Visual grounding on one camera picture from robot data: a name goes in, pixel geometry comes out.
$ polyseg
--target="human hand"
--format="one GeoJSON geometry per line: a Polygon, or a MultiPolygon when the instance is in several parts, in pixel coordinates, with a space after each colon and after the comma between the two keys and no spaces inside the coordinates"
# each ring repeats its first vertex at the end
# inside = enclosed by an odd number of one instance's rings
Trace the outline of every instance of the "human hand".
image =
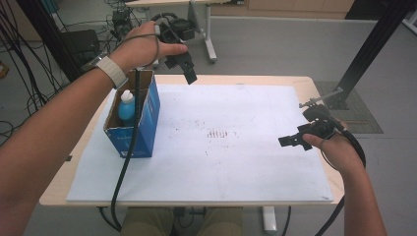
{"type": "Polygon", "coordinates": [[[317,136],[305,134],[303,140],[311,146],[320,148],[325,153],[328,161],[342,175],[354,170],[364,169],[355,148],[340,134],[335,134],[331,139],[325,141],[317,136]]]}
{"type": "Polygon", "coordinates": [[[151,64],[153,59],[187,52],[186,45],[163,43],[155,35],[129,40],[129,38],[139,35],[155,34],[154,26],[155,22],[147,22],[138,28],[132,29],[125,37],[128,40],[122,41],[119,47],[109,56],[124,73],[128,73],[136,67],[151,64]]]}

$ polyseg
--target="white wrist strap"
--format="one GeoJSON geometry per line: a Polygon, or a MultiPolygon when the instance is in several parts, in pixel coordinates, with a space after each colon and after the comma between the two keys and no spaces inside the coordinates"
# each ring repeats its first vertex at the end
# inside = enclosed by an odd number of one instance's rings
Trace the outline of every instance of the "white wrist strap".
{"type": "Polygon", "coordinates": [[[119,89],[128,81],[122,69],[107,56],[101,59],[96,66],[110,77],[115,89],[119,89]]]}

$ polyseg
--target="black pole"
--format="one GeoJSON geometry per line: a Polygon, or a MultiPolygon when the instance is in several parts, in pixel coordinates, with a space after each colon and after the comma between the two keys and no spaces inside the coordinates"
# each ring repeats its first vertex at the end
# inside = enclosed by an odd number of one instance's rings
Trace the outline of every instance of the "black pole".
{"type": "Polygon", "coordinates": [[[61,31],[43,7],[41,0],[17,0],[17,2],[68,80],[70,82],[76,80],[83,74],[81,65],[65,45],[61,31]]]}
{"type": "Polygon", "coordinates": [[[325,99],[325,104],[329,109],[347,109],[345,101],[349,93],[352,92],[368,67],[380,53],[384,45],[386,45],[399,24],[401,24],[413,3],[414,0],[390,1],[386,11],[378,20],[337,87],[334,89],[341,88],[343,92],[325,99]]]}

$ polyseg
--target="table surface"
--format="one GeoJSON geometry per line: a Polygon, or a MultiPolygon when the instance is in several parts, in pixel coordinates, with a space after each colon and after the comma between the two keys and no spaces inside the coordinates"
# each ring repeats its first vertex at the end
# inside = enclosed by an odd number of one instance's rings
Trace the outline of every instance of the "table surface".
{"type": "MultiPolygon", "coordinates": [[[[318,97],[319,93],[313,81],[308,77],[275,77],[275,76],[205,76],[199,75],[196,85],[260,85],[260,86],[291,86],[294,87],[300,101],[308,101],[311,97],[318,97]]],[[[182,85],[186,84],[182,75],[156,75],[158,84],[182,85]]],[[[66,200],[74,180],[79,160],[83,150],[89,142],[89,138],[94,129],[95,123],[101,113],[105,101],[97,109],[91,119],[83,136],[72,151],[71,161],[63,164],[56,174],[55,178],[40,198],[40,203],[45,206],[106,206],[108,203],[80,203],[68,202],[66,200]]],[[[343,196],[343,183],[338,172],[333,170],[321,158],[325,173],[328,177],[328,183],[333,193],[336,204],[343,196]]]]}
{"type": "MultiPolygon", "coordinates": [[[[196,4],[212,4],[212,3],[226,3],[230,0],[194,0],[196,4]]],[[[139,0],[133,2],[127,2],[128,7],[151,7],[151,6],[166,6],[166,5],[178,5],[188,4],[190,0],[139,0]]]]}

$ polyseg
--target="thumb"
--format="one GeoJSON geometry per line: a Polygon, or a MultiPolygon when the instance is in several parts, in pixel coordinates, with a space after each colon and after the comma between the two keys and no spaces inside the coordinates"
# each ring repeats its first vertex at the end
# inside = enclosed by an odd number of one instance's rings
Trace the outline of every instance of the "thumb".
{"type": "Polygon", "coordinates": [[[316,148],[318,148],[323,141],[323,139],[317,136],[311,135],[311,134],[304,134],[303,140],[307,142],[307,144],[314,146],[316,148]]]}
{"type": "Polygon", "coordinates": [[[188,51],[188,47],[181,43],[161,43],[160,45],[160,57],[168,56],[168,55],[178,55],[183,54],[188,51]]]}

